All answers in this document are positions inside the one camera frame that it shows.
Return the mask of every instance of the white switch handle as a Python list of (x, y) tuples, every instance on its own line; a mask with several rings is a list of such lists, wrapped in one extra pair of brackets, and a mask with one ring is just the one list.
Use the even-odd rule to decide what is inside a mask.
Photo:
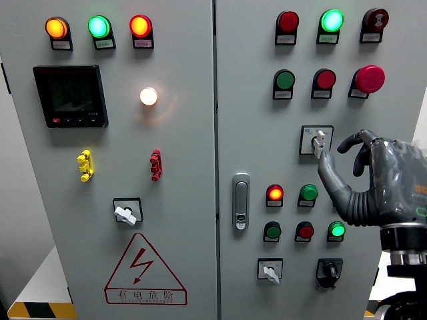
[(323, 148), (325, 147), (325, 134), (322, 130), (319, 130), (316, 138), (313, 140), (314, 155), (320, 159), (320, 154), (322, 153)]
[(272, 283), (276, 285), (280, 284), (279, 277), (276, 275), (273, 268), (264, 267), (264, 274)]
[(134, 226), (136, 222), (136, 217), (132, 215), (132, 211), (129, 209), (122, 209), (117, 207), (114, 211), (115, 216), (123, 222), (126, 222), (128, 225)]

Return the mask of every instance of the meter display screen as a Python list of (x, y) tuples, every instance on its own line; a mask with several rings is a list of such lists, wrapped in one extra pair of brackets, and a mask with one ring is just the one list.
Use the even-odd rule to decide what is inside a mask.
[(48, 127), (108, 125), (98, 65), (38, 66), (33, 72)]

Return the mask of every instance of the white glowing light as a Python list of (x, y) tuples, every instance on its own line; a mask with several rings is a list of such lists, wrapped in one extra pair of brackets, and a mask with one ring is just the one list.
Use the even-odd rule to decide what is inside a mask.
[(144, 105), (153, 105), (157, 101), (157, 91), (153, 88), (145, 88), (139, 95)]

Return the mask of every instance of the triangular warning sign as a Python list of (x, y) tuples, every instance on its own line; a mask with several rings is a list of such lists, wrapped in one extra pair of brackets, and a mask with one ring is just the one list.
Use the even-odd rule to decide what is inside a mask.
[(111, 304), (187, 305), (187, 290), (141, 233), (133, 235), (104, 291)]

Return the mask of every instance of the robotic arm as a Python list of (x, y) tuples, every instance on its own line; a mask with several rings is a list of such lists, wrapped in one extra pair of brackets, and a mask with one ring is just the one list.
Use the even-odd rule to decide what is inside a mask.
[(427, 319), (427, 159), (417, 147), (368, 130), (348, 137), (338, 152), (345, 153), (357, 144), (362, 148), (353, 174), (361, 176), (369, 166), (369, 190), (352, 191), (336, 171), (329, 151), (320, 156), (320, 179), (338, 214), (349, 225), (380, 226), (382, 250), (391, 256), (388, 275), (415, 279), (419, 310), (416, 318), (410, 319)]

